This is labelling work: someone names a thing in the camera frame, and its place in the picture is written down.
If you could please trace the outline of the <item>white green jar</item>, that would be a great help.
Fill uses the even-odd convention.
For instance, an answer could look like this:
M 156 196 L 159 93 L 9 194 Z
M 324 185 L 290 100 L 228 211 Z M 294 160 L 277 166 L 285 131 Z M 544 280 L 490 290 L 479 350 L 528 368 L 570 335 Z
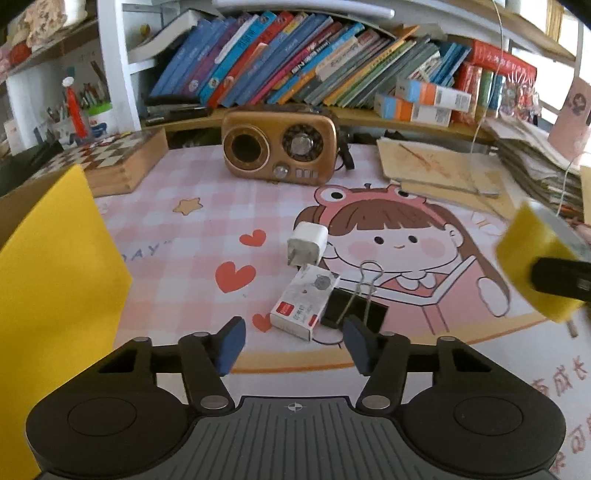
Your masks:
M 90 130 L 95 139 L 118 133 L 118 125 L 110 102 L 95 105 L 86 110 Z

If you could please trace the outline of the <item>small white red box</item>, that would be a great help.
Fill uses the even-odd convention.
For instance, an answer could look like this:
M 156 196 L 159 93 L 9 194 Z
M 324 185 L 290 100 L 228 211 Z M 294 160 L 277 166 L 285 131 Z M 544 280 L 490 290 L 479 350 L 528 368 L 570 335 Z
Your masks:
M 338 284 L 339 274 L 315 265 L 302 266 L 270 311 L 271 326 L 310 342 Z

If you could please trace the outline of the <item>yellow cardboard box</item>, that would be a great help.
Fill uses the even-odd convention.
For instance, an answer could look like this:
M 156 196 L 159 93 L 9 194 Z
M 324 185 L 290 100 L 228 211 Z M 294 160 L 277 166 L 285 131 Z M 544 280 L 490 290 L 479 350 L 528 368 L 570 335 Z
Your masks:
M 2 478 L 37 474 L 26 418 L 111 351 L 131 283 L 79 166 L 2 197 Z

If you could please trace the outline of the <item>red thick dictionary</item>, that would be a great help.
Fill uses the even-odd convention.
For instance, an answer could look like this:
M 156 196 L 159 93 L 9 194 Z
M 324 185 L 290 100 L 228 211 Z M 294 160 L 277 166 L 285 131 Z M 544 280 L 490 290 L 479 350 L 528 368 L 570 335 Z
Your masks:
M 537 68 L 500 48 L 476 39 L 468 39 L 471 49 L 468 61 L 477 67 L 498 72 L 500 75 L 534 84 Z

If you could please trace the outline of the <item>tan paper sheets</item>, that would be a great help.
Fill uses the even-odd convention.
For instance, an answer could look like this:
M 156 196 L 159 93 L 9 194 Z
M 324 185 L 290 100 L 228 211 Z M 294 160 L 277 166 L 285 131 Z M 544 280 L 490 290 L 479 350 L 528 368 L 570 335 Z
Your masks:
M 408 193 L 443 200 L 502 219 L 516 207 L 499 166 L 490 156 L 460 153 L 418 142 L 382 138 L 377 142 L 383 173 Z

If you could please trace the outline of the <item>yellow tape roll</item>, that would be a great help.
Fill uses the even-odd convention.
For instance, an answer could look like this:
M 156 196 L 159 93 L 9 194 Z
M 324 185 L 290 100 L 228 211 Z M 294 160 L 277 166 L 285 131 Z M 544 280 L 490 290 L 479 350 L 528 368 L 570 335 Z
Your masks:
M 564 323 L 590 301 L 590 245 L 536 200 L 521 203 L 496 258 L 515 290 L 549 320 Z

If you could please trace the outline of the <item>white bookshelf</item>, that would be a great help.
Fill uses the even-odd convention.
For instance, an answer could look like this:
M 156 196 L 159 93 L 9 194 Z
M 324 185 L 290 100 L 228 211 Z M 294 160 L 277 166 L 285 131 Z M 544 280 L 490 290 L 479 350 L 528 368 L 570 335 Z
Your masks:
M 12 120 L 26 146 L 144 128 L 221 126 L 232 110 L 317 111 L 343 126 L 479 138 L 486 118 L 531 117 L 537 69 L 501 49 L 538 43 L 492 1 L 401 1 L 384 29 L 337 1 L 5 1 L 1 46 Z

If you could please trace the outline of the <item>black binder clip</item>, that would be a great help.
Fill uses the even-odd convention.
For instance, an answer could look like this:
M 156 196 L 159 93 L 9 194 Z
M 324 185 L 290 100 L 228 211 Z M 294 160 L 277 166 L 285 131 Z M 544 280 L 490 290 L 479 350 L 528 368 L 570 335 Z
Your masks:
M 373 333 L 379 333 L 388 312 L 388 306 L 374 299 L 377 280 L 385 271 L 375 261 L 363 261 L 359 267 L 360 279 L 353 283 L 353 290 L 344 287 L 332 290 L 329 303 L 322 315 L 325 327 L 342 330 L 349 317 L 360 319 Z

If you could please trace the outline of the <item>red white bottle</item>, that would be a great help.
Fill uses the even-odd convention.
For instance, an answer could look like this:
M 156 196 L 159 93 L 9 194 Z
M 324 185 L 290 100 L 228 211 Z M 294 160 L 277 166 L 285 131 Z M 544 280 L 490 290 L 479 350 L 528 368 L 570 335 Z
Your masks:
M 66 102 L 74 126 L 74 130 L 79 139 L 83 141 L 87 139 L 88 131 L 82 118 L 81 108 L 79 106 L 77 97 L 75 95 L 74 90 L 72 89 L 73 83 L 74 78 L 71 76 L 65 77 L 62 80 L 62 86 L 66 94 Z

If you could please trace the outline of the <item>stack of papers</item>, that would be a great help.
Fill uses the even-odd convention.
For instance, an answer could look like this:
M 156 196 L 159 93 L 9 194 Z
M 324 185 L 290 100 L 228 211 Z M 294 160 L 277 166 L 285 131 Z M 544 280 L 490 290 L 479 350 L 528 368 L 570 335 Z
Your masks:
M 549 143 L 545 131 L 509 116 L 488 117 L 482 128 L 492 135 L 501 162 L 530 197 L 564 218 L 584 219 L 580 167 Z

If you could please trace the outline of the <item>row of leaning books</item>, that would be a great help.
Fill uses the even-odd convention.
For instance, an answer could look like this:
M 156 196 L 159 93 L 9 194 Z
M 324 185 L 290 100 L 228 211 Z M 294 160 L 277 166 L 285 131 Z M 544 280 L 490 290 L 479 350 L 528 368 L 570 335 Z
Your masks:
M 186 101 L 217 109 L 290 102 L 369 108 L 398 80 L 451 87 L 471 49 L 389 34 L 359 21 L 306 11 L 196 18 L 148 94 L 151 105 Z

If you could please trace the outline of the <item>brown retro radio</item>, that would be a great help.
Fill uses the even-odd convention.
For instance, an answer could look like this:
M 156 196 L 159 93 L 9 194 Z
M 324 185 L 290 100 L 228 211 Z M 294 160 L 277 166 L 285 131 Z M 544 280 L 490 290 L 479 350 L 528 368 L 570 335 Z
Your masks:
M 339 154 L 338 123 L 308 108 L 235 108 L 221 123 L 226 168 L 238 178 L 321 186 Z

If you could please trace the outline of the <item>orange white medicine box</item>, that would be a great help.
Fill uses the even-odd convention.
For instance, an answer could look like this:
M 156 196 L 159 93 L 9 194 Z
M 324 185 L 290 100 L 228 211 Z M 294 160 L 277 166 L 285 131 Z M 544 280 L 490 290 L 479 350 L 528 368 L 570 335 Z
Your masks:
M 463 113 L 469 111 L 472 101 L 470 93 L 414 79 L 398 80 L 394 94 L 411 103 Z

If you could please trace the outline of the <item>pink checkered tablecloth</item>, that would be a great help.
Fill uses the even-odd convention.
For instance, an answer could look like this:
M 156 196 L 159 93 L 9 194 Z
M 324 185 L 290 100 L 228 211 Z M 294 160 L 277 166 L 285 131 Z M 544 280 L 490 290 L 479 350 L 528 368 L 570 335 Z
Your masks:
M 497 265 L 506 224 L 467 209 L 410 195 L 382 174 L 377 149 L 353 146 L 356 167 L 328 185 L 238 179 L 218 147 L 169 152 L 138 188 L 97 202 L 133 283 L 117 339 L 157 344 L 214 331 L 245 318 L 245 350 L 224 382 L 232 396 L 356 397 L 356 373 L 338 331 L 318 326 L 311 340 L 270 323 L 296 270 L 287 240 L 300 222 L 329 229 L 322 265 L 353 290 L 363 270 L 380 274 L 374 298 L 383 327 L 431 343 L 450 334 L 555 401 L 567 423 L 553 472 L 590 475 L 590 325 L 572 337 L 544 320 Z

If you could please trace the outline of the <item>white charger plug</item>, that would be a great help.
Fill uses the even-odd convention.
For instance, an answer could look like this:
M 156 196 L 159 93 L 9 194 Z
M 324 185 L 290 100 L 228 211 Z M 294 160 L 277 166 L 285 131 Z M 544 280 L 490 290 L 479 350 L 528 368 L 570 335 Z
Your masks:
M 329 230 L 324 225 L 305 221 L 298 223 L 287 240 L 287 265 L 318 265 L 324 256 L 328 239 Z

